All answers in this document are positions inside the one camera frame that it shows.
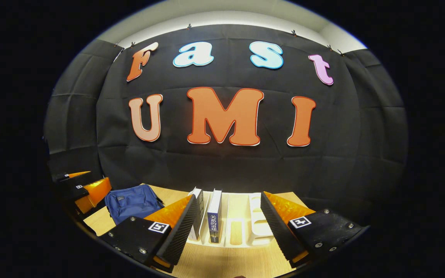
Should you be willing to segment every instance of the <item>backpack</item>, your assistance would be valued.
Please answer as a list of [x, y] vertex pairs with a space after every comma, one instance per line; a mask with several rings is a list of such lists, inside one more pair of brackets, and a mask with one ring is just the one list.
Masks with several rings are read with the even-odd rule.
[[152, 188], [145, 184], [112, 190], [104, 201], [116, 225], [130, 216], [144, 218], [164, 207]]

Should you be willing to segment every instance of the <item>letter m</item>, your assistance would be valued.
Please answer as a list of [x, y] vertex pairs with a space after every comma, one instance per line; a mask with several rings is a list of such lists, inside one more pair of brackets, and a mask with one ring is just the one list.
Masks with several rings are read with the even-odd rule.
[[222, 143], [233, 124], [234, 134], [229, 142], [237, 146], [256, 146], [260, 138], [256, 135], [258, 104], [263, 93], [252, 88], [243, 88], [234, 96], [227, 109], [224, 109], [216, 92], [209, 87], [190, 89], [187, 96], [193, 102], [192, 133], [188, 141], [192, 144], [207, 144], [211, 137], [205, 131], [205, 122], [218, 143]]

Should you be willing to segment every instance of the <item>fast umi sign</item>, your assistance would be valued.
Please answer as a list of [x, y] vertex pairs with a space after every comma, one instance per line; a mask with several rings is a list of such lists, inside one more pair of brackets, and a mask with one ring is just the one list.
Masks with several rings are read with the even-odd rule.
[[[131, 70], [126, 81], [130, 83], [142, 82], [142, 72], [149, 70], [147, 64], [155, 63], [150, 59], [152, 51], [159, 47], [157, 42], [137, 51], [132, 57]], [[283, 50], [270, 42], [252, 42], [249, 45], [253, 55], [248, 62], [259, 68], [272, 70], [279, 69], [284, 59], [281, 56]], [[190, 66], [202, 67], [212, 63], [217, 57], [211, 55], [212, 44], [209, 42], [193, 42], [179, 49], [179, 54], [173, 59], [173, 67], [184, 68]], [[324, 86], [332, 86], [334, 81], [327, 73], [329, 64], [318, 54], [308, 56], [310, 67], [314, 67], [317, 78]], [[207, 134], [206, 123], [209, 125], [214, 139], [222, 143], [234, 125], [234, 134], [229, 137], [229, 142], [236, 146], [257, 146], [260, 138], [257, 134], [258, 105], [264, 99], [264, 93], [254, 88], [242, 88], [235, 92], [233, 100], [228, 107], [224, 107], [217, 92], [206, 86], [191, 88], [187, 91], [187, 97], [193, 103], [192, 133], [187, 140], [191, 144], [208, 144], [211, 137]], [[133, 98], [129, 101], [131, 110], [131, 122], [133, 130], [138, 138], [143, 141], [156, 141], [161, 134], [160, 103], [163, 101], [161, 94], [153, 94], [146, 98], [145, 102], [150, 106], [152, 126], [150, 130], [143, 128], [141, 120], [141, 107], [144, 100]], [[287, 144], [294, 147], [308, 146], [311, 142], [309, 129], [311, 113], [316, 107], [316, 102], [307, 97], [292, 97], [295, 107], [295, 121], [293, 132], [287, 139]]]

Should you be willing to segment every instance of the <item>black backdrop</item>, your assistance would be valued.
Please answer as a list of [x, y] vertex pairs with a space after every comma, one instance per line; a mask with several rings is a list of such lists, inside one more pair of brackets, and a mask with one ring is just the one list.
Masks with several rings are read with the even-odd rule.
[[[0, 276], [148, 276], [63, 213], [51, 197], [40, 139], [49, 92], [70, 61], [147, 5], [0, 2]], [[444, 276], [445, 3], [305, 6], [352, 32], [382, 61], [405, 102], [410, 144], [401, 183], [385, 203], [373, 204], [365, 244], [301, 276]]]
[[[203, 67], [172, 65], [178, 49], [199, 41], [212, 44], [214, 61]], [[283, 66], [255, 67], [249, 50], [254, 41], [279, 45]], [[133, 54], [153, 42], [159, 48], [151, 52], [141, 76], [127, 83]], [[113, 189], [148, 183], [175, 190], [197, 186], [295, 192], [311, 208], [328, 206], [363, 224], [371, 202], [389, 194], [401, 177], [408, 149], [403, 102], [367, 49], [341, 56], [282, 31], [209, 25], [147, 39], [126, 48], [112, 63], [118, 53], [113, 44], [95, 40], [56, 84], [45, 125], [54, 172], [95, 170], [109, 176]], [[332, 86], [318, 79], [308, 59], [313, 54], [329, 63]], [[261, 90], [260, 144], [233, 146], [227, 139], [190, 144], [192, 101], [187, 90], [198, 86], [212, 87], [224, 107], [241, 88]], [[155, 93], [164, 97], [161, 136], [146, 142], [133, 132], [128, 102]], [[295, 96], [316, 102], [306, 147], [286, 143], [293, 132]], [[141, 114], [150, 129], [147, 104]]]

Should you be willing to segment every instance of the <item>black fabric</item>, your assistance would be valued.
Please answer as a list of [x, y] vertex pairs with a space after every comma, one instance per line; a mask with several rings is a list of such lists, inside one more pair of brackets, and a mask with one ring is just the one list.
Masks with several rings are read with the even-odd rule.
[[92, 171], [94, 180], [102, 178], [95, 105], [109, 66], [121, 49], [109, 42], [92, 41], [56, 83], [44, 122], [52, 173]]
[[[178, 49], [191, 42], [212, 44], [214, 61], [203, 67], [172, 65]], [[257, 68], [249, 44], [265, 41], [283, 49], [277, 70]], [[159, 43], [140, 77], [126, 82], [132, 55]], [[328, 62], [334, 79], [318, 79], [308, 55]], [[192, 102], [187, 90], [209, 86], [224, 107], [241, 88], [265, 94], [258, 109], [258, 146], [233, 146], [228, 139], [205, 145], [187, 142]], [[133, 132], [128, 102], [160, 93], [161, 135], [140, 140]], [[316, 102], [307, 147], [290, 147], [294, 96]], [[148, 105], [141, 109], [150, 129]], [[342, 57], [321, 44], [285, 32], [244, 25], [211, 25], [147, 39], [123, 51], [108, 72], [97, 102], [99, 157], [114, 189], [140, 182], [176, 190], [221, 188], [226, 192], [295, 192], [311, 208], [347, 210], [362, 223], [362, 212], [396, 186], [404, 169], [407, 126], [403, 102], [387, 72], [367, 49]]]

